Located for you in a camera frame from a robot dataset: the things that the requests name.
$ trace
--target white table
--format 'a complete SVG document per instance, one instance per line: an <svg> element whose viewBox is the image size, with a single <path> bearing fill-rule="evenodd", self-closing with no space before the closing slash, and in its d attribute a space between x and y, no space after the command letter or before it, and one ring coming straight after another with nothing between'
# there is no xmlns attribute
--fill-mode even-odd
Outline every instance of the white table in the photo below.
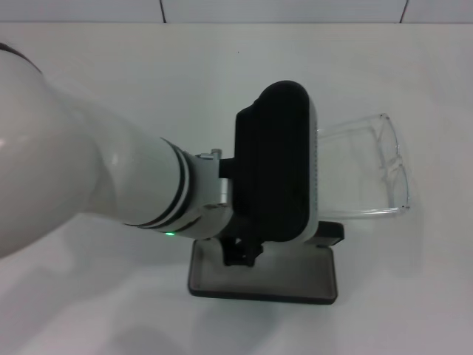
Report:
<svg viewBox="0 0 473 355"><path fill-rule="evenodd" d="M388 112L413 208L346 223L332 306L186 290L191 241L78 217L0 262L0 354L469 354L473 26L0 24L53 85L190 152L292 79L320 124Z"/></svg>

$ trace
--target black ring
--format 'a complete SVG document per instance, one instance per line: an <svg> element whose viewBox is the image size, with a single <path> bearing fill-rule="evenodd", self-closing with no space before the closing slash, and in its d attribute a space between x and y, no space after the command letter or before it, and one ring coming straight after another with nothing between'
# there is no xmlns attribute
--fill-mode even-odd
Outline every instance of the black ring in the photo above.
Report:
<svg viewBox="0 0 473 355"><path fill-rule="evenodd" d="M180 228L176 229L175 231L162 231L161 233L164 233L164 234L165 233L175 233L175 234L180 233L180 232L185 231L186 229L189 229L192 226L194 226L197 222L200 221L201 218L202 218L202 216L197 217L195 220L187 223L186 225L184 225L184 227L180 227Z"/></svg>
<svg viewBox="0 0 473 355"><path fill-rule="evenodd" d="M4 50L5 52L9 52L9 53L17 55L20 58L23 58L25 61L28 61L31 65L33 65L39 72L41 72L40 69L30 59L22 55L18 50L15 50L12 47L7 46L5 43L0 43L0 50Z"/></svg>
<svg viewBox="0 0 473 355"><path fill-rule="evenodd" d="M152 221L147 222L147 223L143 223L143 224L127 224L127 226L143 228L143 227L151 226L155 223L160 222L164 218L168 217L168 215L171 213L171 211L176 207L177 203L180 200L180 197L183 194L184 183L186 181L186 177L185 177L185 170L184 170L184 162L183 162L183 159L180 157L180 154L179 154L179 151L178 151L179 148L177 148L174 144L169 143L166 139L163 139L163 140L167 144L169 144L171 146L171 148L174 150L174 153L176 153L176 156L177 156L177 161L179 163L180 179L179 179L179 186L177 187L176 195L174 196L174 199L172 200L172 202L169 204L168 208L162 214L160 214L158 217L153 219Z"/></svg>
<svg viewBox="0 0 473 355"><path fill-rule="evenodd" d="M165 227L165 226L169 226L171 223L173 223L176 220L178 220L179 218L181 218L183 216L184 212L186 212L187 208L191 204L191 199L192 199L192 196L194 194L194 170L192 169L192 163L188 160L186 154L183 153L183 156L184 156L184 159L186 160L187 166L189 167L189 188L188 188L187 195L184 198L183 204L176 211L174 216L169 218L166 222L161 223L158 226L152 226L148 229L159 229L159 228L162 228L162 227Z"/></svg>

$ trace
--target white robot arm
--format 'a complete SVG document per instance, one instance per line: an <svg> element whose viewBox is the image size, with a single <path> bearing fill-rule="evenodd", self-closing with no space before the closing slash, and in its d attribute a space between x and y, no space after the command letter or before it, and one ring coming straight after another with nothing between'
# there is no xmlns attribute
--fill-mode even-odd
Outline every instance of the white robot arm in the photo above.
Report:
<svg viewBox="0 0 473 355"><path fill-rule="evenodd" d="M194 157L60 98L35 66L6 46L0 108L0 256L79 212L169 233L212 217L189 228L186 235L196 239L217 234L231 216L218 154Z"/></svg>

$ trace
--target clear plastic tray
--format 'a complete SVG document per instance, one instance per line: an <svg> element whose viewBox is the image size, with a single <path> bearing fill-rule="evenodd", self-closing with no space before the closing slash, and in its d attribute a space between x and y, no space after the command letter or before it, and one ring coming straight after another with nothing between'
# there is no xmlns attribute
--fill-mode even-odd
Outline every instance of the clear plastic tray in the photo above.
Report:
<svg viewBox="0 0 473 355"><path fill-rule="evenodd" d="M319 219L389 216L410 205L398 139L388 115L318 131Z"/></svg>

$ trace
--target gray base plate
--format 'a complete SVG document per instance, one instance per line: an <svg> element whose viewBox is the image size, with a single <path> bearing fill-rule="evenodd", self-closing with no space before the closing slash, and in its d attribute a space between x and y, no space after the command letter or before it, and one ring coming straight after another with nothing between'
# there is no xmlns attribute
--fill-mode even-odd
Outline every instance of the gray base plate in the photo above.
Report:
<svg viewBox="0 0 473 355"><path fill-rule="evenodd" d="M311 304L337 298L333 252L311 244L265 243L253 268L225 266L218 240L196 240L188 288L198 297Z"/></svg>

